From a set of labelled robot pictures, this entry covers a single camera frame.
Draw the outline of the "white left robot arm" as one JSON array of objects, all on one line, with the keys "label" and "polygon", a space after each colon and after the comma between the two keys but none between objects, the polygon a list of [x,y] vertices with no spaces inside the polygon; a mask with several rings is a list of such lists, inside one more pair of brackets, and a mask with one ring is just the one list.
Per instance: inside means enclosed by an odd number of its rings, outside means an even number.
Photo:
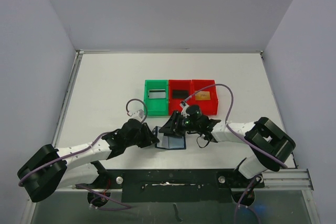
[{"label": "white left robot arm", "polygon": [[129,119],[122,128],[103,132],[93,142],[64,148],[47,144],[19,169],[18,185],[26,189],[32,202],[72,185],[100,188],[108,175],[101,161],[122,155],[128,147],[144,148],[158,142],[146,123]]}]

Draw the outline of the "blue leather card holder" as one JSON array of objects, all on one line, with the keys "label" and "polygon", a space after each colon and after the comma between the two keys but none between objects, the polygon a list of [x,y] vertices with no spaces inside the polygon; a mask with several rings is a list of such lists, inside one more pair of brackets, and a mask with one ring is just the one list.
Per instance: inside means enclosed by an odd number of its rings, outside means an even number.
[{"label": "blue leather card holder", "polygon": [[186,149],[186,140],[185,136],[167,136],[163,133],[160,133],[161,128],[156,126],[152,133],[159,140],[158,143],[155,143],[155,148],[161,150],[185,150]]}]

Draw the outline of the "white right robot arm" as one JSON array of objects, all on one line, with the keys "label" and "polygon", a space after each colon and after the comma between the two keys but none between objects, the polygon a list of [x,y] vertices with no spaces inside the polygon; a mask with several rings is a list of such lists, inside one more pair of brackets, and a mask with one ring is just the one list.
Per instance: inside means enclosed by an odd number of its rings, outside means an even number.
[{"label": "white right robot arm", "polygon": [[228,123],[209,118],[198,105],[174,111],[159,132],[175,137],[196,133],[207,142],[247,144],[253,155],[243,159],[234,173],[234,182],[241,187],[266,170],[277,172],[285,168],[285,161],[296,148],[294,140],[267,117],[249,123]]}]

